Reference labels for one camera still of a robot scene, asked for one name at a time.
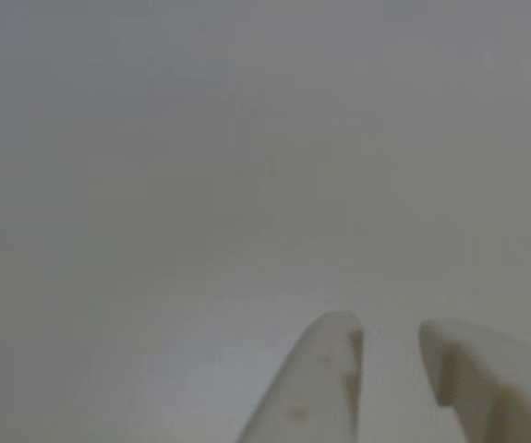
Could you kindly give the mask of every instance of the gray background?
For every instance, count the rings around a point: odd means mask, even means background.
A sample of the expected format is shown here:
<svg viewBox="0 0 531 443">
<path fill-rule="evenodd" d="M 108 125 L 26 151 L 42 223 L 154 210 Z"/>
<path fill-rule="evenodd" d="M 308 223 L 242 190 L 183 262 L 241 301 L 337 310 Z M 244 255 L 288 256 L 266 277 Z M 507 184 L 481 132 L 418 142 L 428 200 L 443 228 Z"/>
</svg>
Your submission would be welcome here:
<svg viewBox="0 0 531 443">
<path fill-rule="evenodd" d="M 0 442 L 230 442 L 302 329 L 462 442 L 429 317 L 531 343 L 531 1 L 0 1 Z"/>
</svg>

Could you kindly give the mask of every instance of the brown speck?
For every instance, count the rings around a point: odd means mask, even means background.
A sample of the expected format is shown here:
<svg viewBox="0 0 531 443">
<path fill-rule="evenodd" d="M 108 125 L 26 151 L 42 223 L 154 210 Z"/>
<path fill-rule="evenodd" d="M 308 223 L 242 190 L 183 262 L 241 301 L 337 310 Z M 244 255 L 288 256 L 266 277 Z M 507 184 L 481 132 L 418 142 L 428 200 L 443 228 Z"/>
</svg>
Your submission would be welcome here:
<svg viewBox="0 0 531 443">
<path fill-rule="evenodd" d="M 306 420 L 308 413 L 304 409 L 295 408 L 290 412 L 290 418 L 295 423 L 302 423 Z"/>
</svg>

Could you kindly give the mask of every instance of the white surface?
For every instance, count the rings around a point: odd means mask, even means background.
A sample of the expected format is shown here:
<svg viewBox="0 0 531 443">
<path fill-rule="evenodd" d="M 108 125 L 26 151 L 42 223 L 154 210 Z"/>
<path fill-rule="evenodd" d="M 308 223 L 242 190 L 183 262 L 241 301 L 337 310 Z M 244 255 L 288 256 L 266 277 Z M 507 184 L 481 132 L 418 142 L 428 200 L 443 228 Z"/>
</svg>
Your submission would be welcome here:
<svg viewBox="0 0 531 443">
<path fill-rule="evenodd" d="M 238 443 L 357 442 L 364 330 L 323 314 L 300 335 Z"/>
<path fill-rule="evenodd" d="M 0 1 L 1 442 L 231 441 L 340 309 L 367 442 L 463 441 L 423 319 L 531 344 L 531 2 Z"/>
<path fill-rule="evenodd" d="M 424 321 L 418 337 L 436 400 L 470 443 L 531 441 L 531 347 L 463 321 Z"/>
</svg>

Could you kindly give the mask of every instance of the gray wall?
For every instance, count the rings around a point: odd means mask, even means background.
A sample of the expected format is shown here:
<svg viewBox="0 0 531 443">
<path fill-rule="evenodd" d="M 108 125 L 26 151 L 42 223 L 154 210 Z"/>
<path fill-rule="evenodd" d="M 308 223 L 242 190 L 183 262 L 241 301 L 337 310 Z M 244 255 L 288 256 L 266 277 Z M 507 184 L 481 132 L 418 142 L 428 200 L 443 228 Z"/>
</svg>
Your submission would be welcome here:
<svg viewBox="0 0 531 443">
<path fill-rule="evenodd" d="M 0 1 L 0 442 L 231 441 L 334 309 L 360 437 L 463 441 L 416 327 L 531 343 L 531 1 Z"/>
</svg>

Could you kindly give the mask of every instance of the white plastic object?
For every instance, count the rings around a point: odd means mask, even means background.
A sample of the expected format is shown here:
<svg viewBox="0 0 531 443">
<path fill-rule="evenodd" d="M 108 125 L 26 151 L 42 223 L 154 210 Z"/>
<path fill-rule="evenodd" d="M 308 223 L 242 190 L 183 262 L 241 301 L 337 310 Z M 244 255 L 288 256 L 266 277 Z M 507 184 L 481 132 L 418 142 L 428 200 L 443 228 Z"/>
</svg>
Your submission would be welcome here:
<svg viewBox="0 0 531 443">
<path fill-rule="evenodd" d="M 531 443 L 531 347 L 460 321 L 425 321 L 418 338 L 437 402 L 470 443 Z"/>
<path fill-rule="evenodd" d="M 302 334 L 238 443 L 354 443 L 364 331 L 351 312 Z"/>
</svg>

